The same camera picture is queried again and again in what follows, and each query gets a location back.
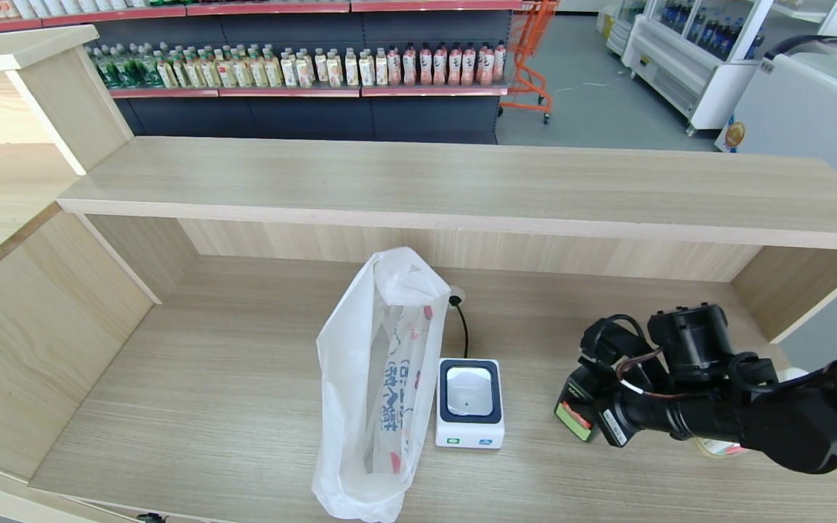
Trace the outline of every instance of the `orange shopping cart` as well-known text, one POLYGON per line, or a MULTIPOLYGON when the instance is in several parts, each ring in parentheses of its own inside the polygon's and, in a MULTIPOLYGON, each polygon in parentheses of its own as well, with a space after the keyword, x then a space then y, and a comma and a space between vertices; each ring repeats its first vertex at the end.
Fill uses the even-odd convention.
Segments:
POLYGON ((512 55, 514 72, 509 80, 508 92, 511 98, 508 102, 499 103, 498 115, 502 116, 503 107, 542 110, 544 123, 551 121, 551 106, 554 100, 548 93, 548 81, 537 70, 525 65, 525 61, 538 52, 538 45, 548 29, 549 21, 554 17, 557 4, 558 0, 525 0, 521 10, 512 12, 509 53, 512 55), (519 95, 529 93, 538 93, 538 105, 519 102, 519 95))

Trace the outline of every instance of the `plastic bag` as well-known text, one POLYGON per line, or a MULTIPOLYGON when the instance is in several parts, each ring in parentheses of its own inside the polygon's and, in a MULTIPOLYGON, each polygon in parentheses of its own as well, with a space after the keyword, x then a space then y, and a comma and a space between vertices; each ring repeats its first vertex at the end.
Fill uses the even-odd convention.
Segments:
POLYGON ((399 516, 432 414, 449 297, 415 251, 393 248, 368 259, 325 322, 312 492, 331 516, 399 516))

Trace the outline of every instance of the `robotic arm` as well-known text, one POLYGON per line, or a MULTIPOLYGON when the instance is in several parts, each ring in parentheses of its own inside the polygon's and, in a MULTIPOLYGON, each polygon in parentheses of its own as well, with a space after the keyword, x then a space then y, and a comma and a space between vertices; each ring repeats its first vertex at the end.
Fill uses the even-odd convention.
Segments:
POLYGON ((837 360, 778 383, 770 360, 733 353, 727 325, 718 305, 658 311, 647 324, 652 349, 631 317, 596 322, 583 335, 581 367, 567 379, 559 415, 562 408, 572 415, 585 429, 574 431, 582 439, 599 427, 616 447, 657 430, 680 440, 735 441, 798 472, 836 469, 837 360), (635 331, 615 323, 621 320, 635 331))

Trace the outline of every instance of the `bottled drink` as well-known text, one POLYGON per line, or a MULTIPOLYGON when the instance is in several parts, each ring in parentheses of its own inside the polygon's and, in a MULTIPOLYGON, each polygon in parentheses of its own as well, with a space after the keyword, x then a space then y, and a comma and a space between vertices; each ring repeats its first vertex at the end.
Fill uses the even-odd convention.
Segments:
POLYGON ((715 30, 718 26, 719 13, 715 13, 712 15, 710 20, 706 20, 706 24, 703 26, 702 36, 700 36, 700 40, 697 42, 697 45, 702 47, 702 49, 708 49, 712 43, 712 39, 715 37, 715 30))
POLYGON ((748 52, 745 53, 745 60, 753 60, 754 55, 758 52, 758 47, 764 43, 764 33, 758 33, 758 36, 754 37, 754 41, 751 42, 751 47, 748 47, 748 52))
POLYGON ((732 52, 732 47, 735 46, 735 40, 738 40, 738 34, 741 34, 741 26, 745 24, 745 19, 735 20, 735 25, 728 28, 723 34, 721 42, 719 42, 718 56, 722 60, 727 60, 729 53, 732 52))
POLYGON ((690 42, 697 41, 702 33, 703 26, 706 23, 706 7, 700 7, 700 12, 694 17, 693 23, 690 26, 690 31, 687 33, 687 39, 690 42))

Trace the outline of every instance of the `black cable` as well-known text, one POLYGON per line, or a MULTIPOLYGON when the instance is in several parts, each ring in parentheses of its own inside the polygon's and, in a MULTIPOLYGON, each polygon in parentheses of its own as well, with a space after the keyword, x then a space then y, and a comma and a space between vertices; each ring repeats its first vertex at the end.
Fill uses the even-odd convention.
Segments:
POLYGON ((471 336, 467 331, 467 319, 464 317, 464 312, 461 310, 461 298, 458 296, 451 296, 449 302, 454 305, 454 308, 458 310, 458 314, 461 315, 461 324, 464 325, 464 359, 467 360, 467 355, 469 350, 471 350, 471 336))

